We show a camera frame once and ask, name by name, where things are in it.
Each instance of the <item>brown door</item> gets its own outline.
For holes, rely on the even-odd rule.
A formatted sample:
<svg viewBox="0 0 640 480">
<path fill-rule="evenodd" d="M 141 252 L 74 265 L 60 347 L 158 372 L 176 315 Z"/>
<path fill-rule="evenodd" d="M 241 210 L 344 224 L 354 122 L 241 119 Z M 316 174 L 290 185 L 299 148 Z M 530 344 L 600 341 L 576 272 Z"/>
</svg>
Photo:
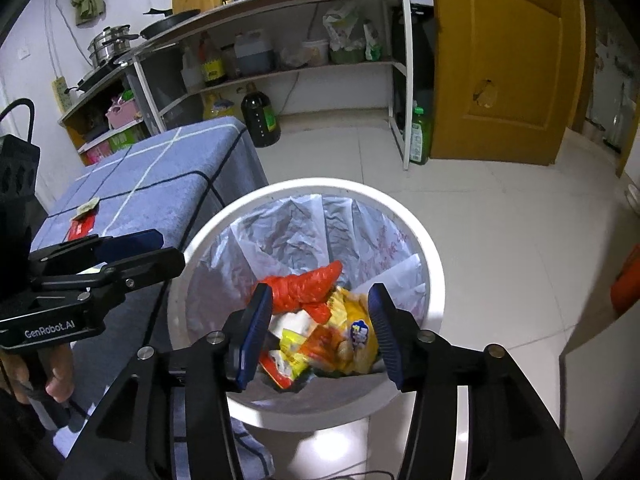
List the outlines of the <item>brown door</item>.
<svg viewBox="0 0 640 480">
<path fill-rule="evenodd" d="M 434 0 L 434 11 L 431 155 L 555 161 L 580 86 L 580 0 Z"/>
</svg>

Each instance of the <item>white trash can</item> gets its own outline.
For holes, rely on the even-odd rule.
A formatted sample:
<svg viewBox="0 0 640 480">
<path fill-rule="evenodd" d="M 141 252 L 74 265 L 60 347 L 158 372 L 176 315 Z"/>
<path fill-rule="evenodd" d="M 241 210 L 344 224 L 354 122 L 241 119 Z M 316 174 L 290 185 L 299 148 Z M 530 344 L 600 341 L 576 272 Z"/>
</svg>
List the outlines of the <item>white trash can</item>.
<svg viewBox="0 0 640 480">
<path fill-rule="evenodd" d="M 186 266 L 168 302 L 172 347 L 184 348 L 222 328 L 243 308 L 258 280 L 340 260 L 339 284 L 367 292 L 385 283 L 394 303 L 422 328 L 440 331 L 445 285 L 431 237 L 407 208 L 348 180 L 302 178 L 263 187 L 215 215 L 185 250 Z M 256 378 L 228 394 L 232 417 L 258 428 L 316 431 L 384 408 L 398 395 L 386 373 L 313 378 L 300 391 L 278 392 Z"/>
</svg>

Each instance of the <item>pot handle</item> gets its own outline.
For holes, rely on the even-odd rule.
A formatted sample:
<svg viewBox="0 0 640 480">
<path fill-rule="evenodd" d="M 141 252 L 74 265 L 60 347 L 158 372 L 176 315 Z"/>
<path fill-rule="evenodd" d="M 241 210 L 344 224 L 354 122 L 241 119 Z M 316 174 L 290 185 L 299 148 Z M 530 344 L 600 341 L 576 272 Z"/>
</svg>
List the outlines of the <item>pot handle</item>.
<svg viewBox="0 0 640 480">
<path fill-rule="evenodd" d="M 143 14 L 164 14 L 166 18 L 171 16 L 173 13 L 174 13 L 173 9 L 158 10 L 154 8 L 149 9 L 147 12 L 143 12 Z"/>
<path fill-rule="evenodd" d="M 117 38 L 111 38 L 110 40 L 106 40 L 102 42 L 102 46 L 110 45 L 111 43 L 116 43 L 117 41 L 124 40 L 137 40 L 140 37 L 139 34 L 126 34 L 125 36 L 119 36 Z"/>
</svg>

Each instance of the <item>screw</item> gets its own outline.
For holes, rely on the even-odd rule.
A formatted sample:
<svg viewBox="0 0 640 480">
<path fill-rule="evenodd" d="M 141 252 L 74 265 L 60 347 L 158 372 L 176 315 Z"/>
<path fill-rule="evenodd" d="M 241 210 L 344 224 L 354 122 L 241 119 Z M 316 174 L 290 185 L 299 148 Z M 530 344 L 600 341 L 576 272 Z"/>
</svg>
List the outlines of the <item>screw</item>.
<svg viewBox="0 0 640 480">
<path fill-rule="evenodd" d="M 500 345 L 492 344 L 487 347 L 487 351 L 491 357 L 495 357 L 496 359 L 502 359 L 506 354 L 506 350 Z"/>
<path fill-rule="evenodd" d="M 420 330 L 420 332 L 418 332 L 418 340 L 423 343 L 433 343 L 436 341 L 436 335 L 431 330 Z"/>
<path fill-rule="evenodd" d="M 151 346 L 143 346 L 140 350 L 138 350 L 138 359 L 149 359 L 155 354 L 156 351 Z"/>
<path fill-rule="evenodd" d="M 225 340 L 225 333 L 220 330 L 215 330 L 207 334 L 207 343 L 211 345 L 217 345 Z"/>
</svg>

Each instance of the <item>bottle label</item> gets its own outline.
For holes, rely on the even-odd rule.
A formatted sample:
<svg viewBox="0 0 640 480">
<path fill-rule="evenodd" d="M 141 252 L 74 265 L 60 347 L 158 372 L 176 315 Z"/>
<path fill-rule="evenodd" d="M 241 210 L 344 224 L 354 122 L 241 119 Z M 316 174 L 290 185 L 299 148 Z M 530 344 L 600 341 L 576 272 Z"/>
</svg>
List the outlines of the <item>bottle label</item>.
<svg viewBox="0 0 640 480">
<path fill-rule="evenodd" d="M 409 147 L 409 160 L 422 161 L 422 127 L 419 123 L 411 125 L 411 144 Z"/>
<path fill-rule="evenodd" d="M 270 106 L 265 106 L 264 110 L 264 121 L 267 123 L 267 129 L 272 132 L 276 129 L 276 115 L 273 113 L 273 108 Z"/>
<path fill-rule="evenodd" d="M 204 81 L 215 81 L 225 75 L 225 66 L 222 59 L 214 59 L 202 64 L 202 75 Z"/>
</svg>

